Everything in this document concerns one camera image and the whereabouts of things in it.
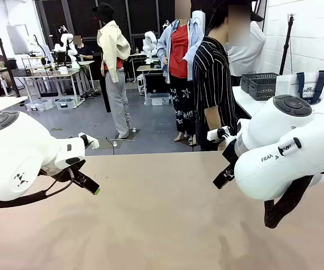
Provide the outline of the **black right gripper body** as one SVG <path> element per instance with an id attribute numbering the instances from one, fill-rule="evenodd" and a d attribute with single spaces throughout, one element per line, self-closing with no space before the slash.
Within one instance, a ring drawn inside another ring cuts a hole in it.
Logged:
<path id="1" fill-rule="evenodd" d="M 234 169 L 237 161 L 237 154 L 235 151 L 236 136 L 229 136 L 224 142 L 226 143 L 226 148 L 222 155 L 229 162 L 227 169 Z"/>

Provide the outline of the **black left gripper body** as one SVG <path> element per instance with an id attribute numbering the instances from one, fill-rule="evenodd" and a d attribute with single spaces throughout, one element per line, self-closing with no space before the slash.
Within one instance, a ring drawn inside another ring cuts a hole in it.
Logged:
<path id="1" fill-rule="evenodd" d="M 64 169 L 62 172 L 62 180 L 71 180 L 72 176 L 70 175 L 70 171 L 72 171 L 73 177 L 75 180 L 84 180 L 85 175 L 80 171 L 82 166 L 86 163 L 85 160 L 81 160 L 68 168 Z"/>

